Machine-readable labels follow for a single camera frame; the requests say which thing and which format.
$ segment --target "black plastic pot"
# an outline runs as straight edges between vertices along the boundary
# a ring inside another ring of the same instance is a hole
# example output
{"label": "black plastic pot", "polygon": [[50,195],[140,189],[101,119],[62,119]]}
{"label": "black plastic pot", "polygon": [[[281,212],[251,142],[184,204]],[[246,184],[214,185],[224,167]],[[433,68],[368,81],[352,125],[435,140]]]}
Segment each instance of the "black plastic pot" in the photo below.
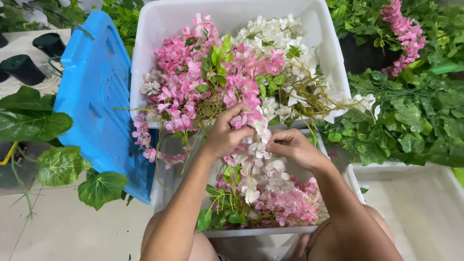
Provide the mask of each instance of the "black plastic pot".
{"label": "black plastic pot", "polygon": [[66,46],[57,33],[46,33],[32,41],[32,45],[43,51],[48,57],[62,56]]}
{"label": "black plastic pot", "polygon": [[37,68],[29,55],[25,54],[3,60],[0,69],[29,86],[37,85],[45,79],[45,74]]}
{"label": "black plastic pot", "polygon": [[0,33],[0,48],[8,45],[8,40]]}
{"label": "black plastic pot", "polygon": [[8,80],[8,78],[10,78],[10,75],[6,73],[5,71],[0,70],[0,83]]}
{"label": "black plastic pot", "polygon": [[389,45],[374,47],[374,39],[356,46],[356,39],[353,33],[348,33],[345,38],[339,40],[342,48],[345,70],[352,74],[362,74],[366,69],[380,71],[393,65],[393,62],[400,58],[402,50],[391,51]]}

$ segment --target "yellow object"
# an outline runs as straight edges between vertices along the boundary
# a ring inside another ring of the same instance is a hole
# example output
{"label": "yellow object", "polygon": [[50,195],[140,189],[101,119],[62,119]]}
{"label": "yellow object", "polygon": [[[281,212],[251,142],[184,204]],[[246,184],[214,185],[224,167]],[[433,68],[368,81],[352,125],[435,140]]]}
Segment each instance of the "yellow object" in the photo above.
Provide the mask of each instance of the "yellow object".
{"label": "yellow object", "polygon": [[5,156],[2,162],[0,162],[0,165],[6,165],[8,163],[8,160],[11,158],[11,155],[13,155],[13,150],[14,147],[18,145],[18,142],[13,143],[13,146],[11,146],[10,150],[8,151],[8,154]]}

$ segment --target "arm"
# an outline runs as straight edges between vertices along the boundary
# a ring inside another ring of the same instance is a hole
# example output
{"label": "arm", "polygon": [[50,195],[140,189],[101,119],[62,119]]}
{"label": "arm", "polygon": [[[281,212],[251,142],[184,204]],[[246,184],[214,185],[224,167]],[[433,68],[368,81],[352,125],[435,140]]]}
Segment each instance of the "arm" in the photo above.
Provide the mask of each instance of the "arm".
{"label": "arm", "polygon": [[239,103],[218,117],[208,139],[196,153],[179,188],[153,229],[141,261],[188,260],[201,201],[205,197],[214,161],[232,152],[242,139],[253,134],[249,127],[231,130],[230,121],[242,111],[249,109]]}
{"label": "arm", "polygon": [[402,261],[375,219],[365,210],[332,162],[296,129],[273,133],[268,151],[293,159],[310,170],[334,226],[335,235],[349,260]]}

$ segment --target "white plastic bin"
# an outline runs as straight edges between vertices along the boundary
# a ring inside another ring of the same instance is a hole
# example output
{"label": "white plastic bin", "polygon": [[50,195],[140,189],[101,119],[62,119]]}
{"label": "white plastic bin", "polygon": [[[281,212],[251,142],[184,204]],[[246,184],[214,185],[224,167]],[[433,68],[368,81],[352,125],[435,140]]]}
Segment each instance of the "white plastic bin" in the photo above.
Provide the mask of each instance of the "white plastic bin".
{"label": "white plastic bin", "polygon": [[[301,132],[305,135],[309,134],[309,130],[301,130]],[[203,134],[197,138],[197,144],[200,143]],[[317,144],[317,148],[327,156],[327,152],[325,150],[324,144],[322,143],[322,139],[320,138],[319,133],[317,133],[319,137],[319,142]],[[182,149],[181,140],[179,137],[172,137],[172,135],[168,134],[163,137],[160,144],[160,151],[163,153],[168,153],[170,155],[175,155],[179,153],[183,153],[184,150]],[[195,155],[198,146],[196,145],[195,148],[190,152],[190,161],[192,160],[193,156]],[[190,165],[190,161],[187,163],[186,170]],[[216,176],[219,172],[219,168],[221,166],[221,162],[218,160],[213,165],[213,168],[210,173],[209,184],[212,186],[216,186]],[[163,185],[169,190],[164,190],[161,185],[157,182],[156,177],[153,180],[153,187],[151,190],[151,215],[163,210],[171,197],[173,196],[173,192],[178,188],[182,176],[180,175],[182,172],[183,164],[179,163],[174,165],[170,169],[165,169],[165,163],[163,161],[158,162],[159,168],[159,176],[160,181]],[[308,181],[311,177],[313,177],[312,173],[303,170],[296,164],[292,164],[290,161],[286,164],[287,173],[291,176],[297,177],[301,182]],[[211,205],[211,200],[205,191],[205,198],[202,203],[202,208],[207,208]],[[231,237],[231,236],[249,236],[249,235],[275,235],[275,234],[294,234],[294,233],[308,233],[313,232],[317,226],[310,226],[310,227],[291,227],[291,228],[257,228],[257,229],[237,229],[237,230],[225,230],[225,231],[205,231],[205,235],[209,238],[213,237]]]}
{"label": "white plastic bin", "polygon": [[386,220],[405,261],[464,260],[464,192],[449,167],[352,163],[343,175]]}
{"label": "white plastic bin", "polygon": [[[351,97],[342,51],[324,0],[159,0],[146,4],[140,12],[132,55],[131,109],[148,105],[147,96],[140,93],[139,86],[143,84],[142,74],[157,67],[153,50],[161,47],[164,39],[181,34],[182,28],[192,26],[196,13],[210,13],[221,33],[231,33],[232,36],[260,15],[267,19],[288,14],[299,17],[303,28],[308,30],[304,43],[315,47],[310,51],[319,58],[322,72],[334,83],[335,89]],[[133,120],[137,113],[130,111]],[[292,127],[304,126],[301,120],[296,120]],[[154,122],[148,127],[161,128],[161,125]]]}

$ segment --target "tiled floor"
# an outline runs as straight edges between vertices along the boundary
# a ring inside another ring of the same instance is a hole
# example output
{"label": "tiled floor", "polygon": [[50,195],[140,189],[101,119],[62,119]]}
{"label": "tiled floor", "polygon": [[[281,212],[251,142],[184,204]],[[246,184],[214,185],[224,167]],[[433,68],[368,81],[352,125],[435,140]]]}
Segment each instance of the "tiled floor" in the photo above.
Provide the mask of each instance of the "tiled floor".
{"label": "tiled floor", "polygon": [[[79,175],[80,182],[85,174]],[[21,195],[0,196],[0,261],[139,260],[149,206],[117,200],[99,211],[77,197],[77,185],[31,190],[32,220]]]}

